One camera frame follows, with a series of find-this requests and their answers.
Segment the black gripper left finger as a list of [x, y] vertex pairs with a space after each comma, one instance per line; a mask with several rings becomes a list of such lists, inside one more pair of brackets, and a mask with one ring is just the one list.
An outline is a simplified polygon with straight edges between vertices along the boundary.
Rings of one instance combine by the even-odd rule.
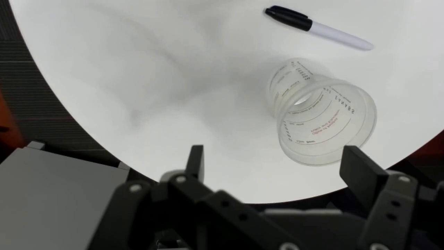
[[157, 233], [173, 229], [191, 250], [306, 250], [306, 243], [230, 193], [202, 182], [205, 147], [187, 168], [160, 183], [116, 189], [88, 250], [156, 250]]

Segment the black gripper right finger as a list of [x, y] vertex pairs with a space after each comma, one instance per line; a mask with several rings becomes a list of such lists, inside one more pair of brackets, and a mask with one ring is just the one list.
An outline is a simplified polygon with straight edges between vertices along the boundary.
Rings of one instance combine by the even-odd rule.
[[444, 250], [444, 185], [435, 188], [402, 171], [379, 167], [357, 146], [346, 146], [341, 176], [368, 213], [360, 250]]

